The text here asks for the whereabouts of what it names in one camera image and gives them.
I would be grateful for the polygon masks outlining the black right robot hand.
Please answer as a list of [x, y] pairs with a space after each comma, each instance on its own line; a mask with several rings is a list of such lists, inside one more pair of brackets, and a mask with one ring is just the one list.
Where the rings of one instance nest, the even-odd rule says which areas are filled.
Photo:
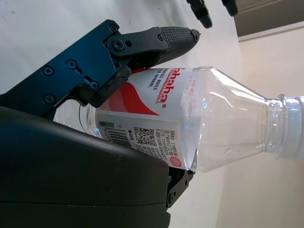
[[100, 107], [131, 72], [190, 51], [200, 33], [121, 34], [106, 20], [0, 96], [3, 228], [166, 228], [192, 171], [54, 122], [67, 100]]

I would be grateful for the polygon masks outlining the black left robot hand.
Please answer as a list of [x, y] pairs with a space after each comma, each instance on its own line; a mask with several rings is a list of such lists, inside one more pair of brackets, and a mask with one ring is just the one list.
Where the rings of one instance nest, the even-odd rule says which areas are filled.
[[[212, 27], [212, 20], [209, 15], [209, 11], [203, 0], [186, 0], [188, 4], [190, 4], [191, 10], [196, 16], [197, 20], [199, 20], [203, 27], [209, 29]], [[222, 0], [223, 6], [226, 8], [228, 14], [231, 17], [234, 17], [238, 14], [238, 8], [235, 0]]]

